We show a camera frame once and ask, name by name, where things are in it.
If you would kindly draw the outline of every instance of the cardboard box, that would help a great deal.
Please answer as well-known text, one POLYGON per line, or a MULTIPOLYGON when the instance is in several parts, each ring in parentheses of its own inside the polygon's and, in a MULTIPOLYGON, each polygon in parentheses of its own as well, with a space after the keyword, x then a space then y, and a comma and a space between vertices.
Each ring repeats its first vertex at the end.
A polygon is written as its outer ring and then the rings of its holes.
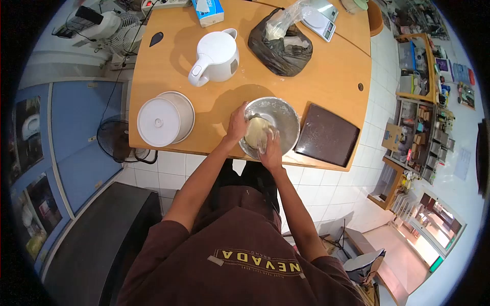
POLYGON ((412 157, 410 158, 410 160, 411 161, 416 160, 418 159, 419 156, 420 156, 420 151, 412 152, 412 157))
POLYGON ((414 142, 419 145, 425 144, 425 133, 416 134, 414 137, 414 142))
POLYGON ((192 4, 202 27, 224 20, 224 12, 220 0, 192 0, 192 4))
POLYGON ((381 145, 388 150, 398 151, 398 145, 401 139, 401 127, 391 123, 386 124, 386 130, 383 135, 383 142, 381 145))

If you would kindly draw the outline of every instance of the hand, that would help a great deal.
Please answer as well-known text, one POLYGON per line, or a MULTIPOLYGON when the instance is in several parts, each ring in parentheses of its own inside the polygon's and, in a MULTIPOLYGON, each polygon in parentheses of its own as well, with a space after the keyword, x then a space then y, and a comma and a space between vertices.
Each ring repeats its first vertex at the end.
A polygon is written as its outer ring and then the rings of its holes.
POLYGON ((279 131, 275 130, 274 134, 270 131, 267 133, 267 146, 265 149, 264 145, 260 142, 261 141, 259 140, 259 160, 264 167, 274 175, 274 173, 277 173, 282 169, 282 151, 279 131))
POLYGON ((226 132, 225 138, 234 145, 245 136, 248 129, 249 122, 245 119, 245 107, 247 104, 247 101, 243 102, 230 116, 230 123, 228 124, 228 131, 226 132))

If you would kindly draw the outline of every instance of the tissue box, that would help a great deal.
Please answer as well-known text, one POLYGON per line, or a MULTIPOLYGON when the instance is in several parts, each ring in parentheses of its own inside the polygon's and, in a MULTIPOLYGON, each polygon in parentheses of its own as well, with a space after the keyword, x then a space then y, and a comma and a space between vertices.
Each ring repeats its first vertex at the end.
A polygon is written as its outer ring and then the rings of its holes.
POLYGON ((197 18, 202 27, 207 27, 224 20, 224 11, 219 0, 199 0, 205 1, 209 12, 201 12, 197 10, 197 0, 192 0, 194 9, 196 10, 197 18))

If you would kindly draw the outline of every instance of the digital kitchen scale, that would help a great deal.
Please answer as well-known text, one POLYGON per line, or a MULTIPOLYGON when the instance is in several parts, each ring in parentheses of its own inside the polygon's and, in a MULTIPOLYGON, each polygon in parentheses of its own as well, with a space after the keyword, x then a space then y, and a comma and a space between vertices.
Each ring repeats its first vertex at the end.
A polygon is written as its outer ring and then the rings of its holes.
POLYGON ((334 7, 333 4, 326 0, 310 0, 310 6, 322 13, 326 18, 330 19, 333 23, 339 15, 339 10, 334 7))
POLYGON ((330 42, 335 31, 335 24, 319 11, 308 7, 303 8, 303 14, 307 16, 301 22, 323 40, 330 42))

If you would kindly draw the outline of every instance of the black pants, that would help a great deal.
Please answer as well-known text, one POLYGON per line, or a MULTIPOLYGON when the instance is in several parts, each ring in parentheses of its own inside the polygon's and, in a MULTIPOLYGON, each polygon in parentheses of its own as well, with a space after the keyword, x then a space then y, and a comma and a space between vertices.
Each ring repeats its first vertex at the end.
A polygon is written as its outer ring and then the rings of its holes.
POLYGON ((221 167, 212 191, 224 186, 249 186, 257 189, 279 214, 277 186, 272 174, 262 163, 247 161, 240 176, 233 170, 233 159, 227 158, 221 167))

